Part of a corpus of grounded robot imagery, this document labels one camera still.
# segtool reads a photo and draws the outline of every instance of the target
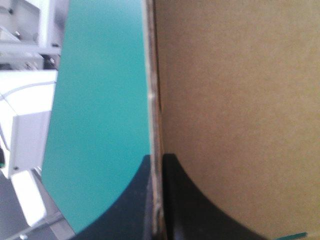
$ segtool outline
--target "teal panel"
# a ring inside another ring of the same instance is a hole
[[[149,146],[140,0],[72,0],[42,178],[76,232],[119,197]]]
[[[300,232],[300,233],[289,235],[289,236],[279,237],[275,240],[296,240],[296,239],[306,238],[307,236],[308,236],[307,232]]]

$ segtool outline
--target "green laminate surface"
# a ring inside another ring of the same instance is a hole
[[[43,183],[79,232],[119,197],[147,154],[141,2],[71,0]]]

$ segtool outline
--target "green strip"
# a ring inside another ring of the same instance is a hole
[[[308,236],[307,232],[301,232],[294,235],[282,236],[282,237],[276,238],[275,240],[295,240],[295,239],[302,239],[307,236]]]

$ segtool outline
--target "white machine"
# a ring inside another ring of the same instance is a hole
[[[42,167],[56,79],[55,70],[0,72],[1,170],[7,178]]]

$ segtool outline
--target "black plastic part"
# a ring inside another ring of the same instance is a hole
[[[0,64],[0,71],[1,70],[12,70],[11,65],[8,63],[2,63]]]
[[[163,195],[168,240],[264,240],[213,205],[174,154],[163,157]]]
[[[145,156],[118,200],[73,240],[151,240],[150,156]]]

